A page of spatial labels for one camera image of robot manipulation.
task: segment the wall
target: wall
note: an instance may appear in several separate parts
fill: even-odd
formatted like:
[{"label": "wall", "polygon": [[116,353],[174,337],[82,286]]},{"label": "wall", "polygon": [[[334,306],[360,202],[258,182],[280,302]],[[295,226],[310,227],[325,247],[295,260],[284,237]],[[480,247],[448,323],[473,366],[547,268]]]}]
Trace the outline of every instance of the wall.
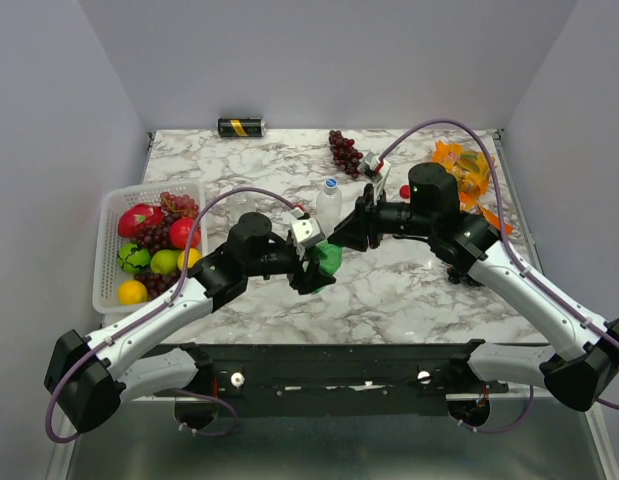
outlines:
[{"label": "wall", "polygon": [[503,127],[575,0],[80,0],[152,129]]},{"label": "wall", "polygon": [[[546,274],[619,316],[619,0],[581,0],[507,125]],[[604,395],[619,403],[619,377]],[[605,409],[619,462],[619,412]]]},{"label": "wall", "polygon": [[0,480],[45,476],[46,363],[98,325],[98,204],[139,180],[145,132],[75,0],[0,0]]}]

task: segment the basket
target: basket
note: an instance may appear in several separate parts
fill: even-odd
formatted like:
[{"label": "basket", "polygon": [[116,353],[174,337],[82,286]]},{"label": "basket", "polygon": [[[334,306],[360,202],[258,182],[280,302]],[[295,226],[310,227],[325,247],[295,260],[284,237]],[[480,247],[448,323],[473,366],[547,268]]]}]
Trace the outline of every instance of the basket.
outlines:
[{"label": "basket", "polygon": [[[189,195],[200,209],[205,205],[203,186],[197,180],[174,180],[169,182],[147,183],[121,188],[109,193],[102,201],[98,241],[96,243],[96,262],[93,272],[93,308],[100,313],[134,312],[146,305],[121,305],[118,301],[118,287],[133,275],[123,272],[116,261],[118,250],[129,240],[118,235],[118,220],[129,208],[138,203],[160,205],[162,192],[174,195]],[[207,229],[205,218],[200,222],[202,240],[198,250],[208,253]]]}]

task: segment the lemon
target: lemon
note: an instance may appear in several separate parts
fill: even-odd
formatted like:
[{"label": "lemon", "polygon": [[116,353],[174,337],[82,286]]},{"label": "lemon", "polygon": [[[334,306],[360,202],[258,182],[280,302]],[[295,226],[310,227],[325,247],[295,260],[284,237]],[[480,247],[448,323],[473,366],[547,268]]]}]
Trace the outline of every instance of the lemon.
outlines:
[{"label": "lemon", "polygon": [[[202,258],[202,254],[195,248],[189,249],[189,259],[187,260],[187,268],[191,268],[194,264]],[[182,270],[182,266],[185,264],[185,251],[183,250],[178,255],[178,268]]]},{"label": "lemon", "polygon": [[138,280],[127,280],[118,287],[118,300],[123,305],[146,302],[148,296],[147,287]]}]

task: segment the green object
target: green object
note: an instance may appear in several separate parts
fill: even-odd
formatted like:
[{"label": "green object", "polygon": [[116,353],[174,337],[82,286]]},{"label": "green object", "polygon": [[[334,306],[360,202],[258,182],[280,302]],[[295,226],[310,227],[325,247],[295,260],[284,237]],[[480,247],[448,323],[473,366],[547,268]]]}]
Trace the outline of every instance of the green object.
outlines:
[{"label": "green object", "polygon": [[178,268],[180,250],[160,250],[151,259],[151,271],[160,275],[171,275]]},{"label": "green object", "polygon": [[[322,271],[329,275],[336,273],[342,265],[342,247],[322,242],[316,246],[316,249]],[[313,293],[319,293],[321,290],[322,288],[319,288]]]},{"label": "green object", "polygon": [[151,262],[151,255],[146,248],[135,243],[126,243],[118,251],[118,266],[127,273],[139,273]]}]

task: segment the white marble countertop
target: white marble countertop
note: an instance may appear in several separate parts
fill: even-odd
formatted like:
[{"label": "white marble countertop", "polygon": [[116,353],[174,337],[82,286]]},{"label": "white marble countertop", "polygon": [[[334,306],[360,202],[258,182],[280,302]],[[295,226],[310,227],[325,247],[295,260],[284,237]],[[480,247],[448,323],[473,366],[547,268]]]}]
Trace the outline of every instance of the white marble countertop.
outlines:
[{"label": "white marble countertop", "polygon": [[[343,131],[356,147],[380,153],[397,130]],[[492,137],[481,132],[491,154]],[[399,201],[407,171],[427,161],[435,140],[472,145],[457,131],[427,130],[413,135],[389,158],[389,200]],[[362,192],[364,180],[351,180],[333,166],[327,130],[270,130],[261,139],[221,139],[203,131],[159,131],[145,182],[196,178],[207,200],[238,185],[272,190],[313,208],[320,185],[335,176],[343,193],[344,217]],[[504,175],[507,220],[521,253],[527,245]],[[288,214],[267,197],[254,196],[256,210],[270,216],[274,231],[285,234]],[[489,191],[481,201],[495,207]],[[222,243],[230,228],[225,205],[207,219],[209,246]],[[286,278],[250,279],[246,293],[218,312],[183,328],[168,342],[201,343],[434,343],[483,338],[495,342],[543,341],[543,337],[506,302],[486,287],[452,285],[445,266],[426,244],[385,237],[380,248],[364,254],[344,251],[337,283],[317,295],[299,296]]]}]

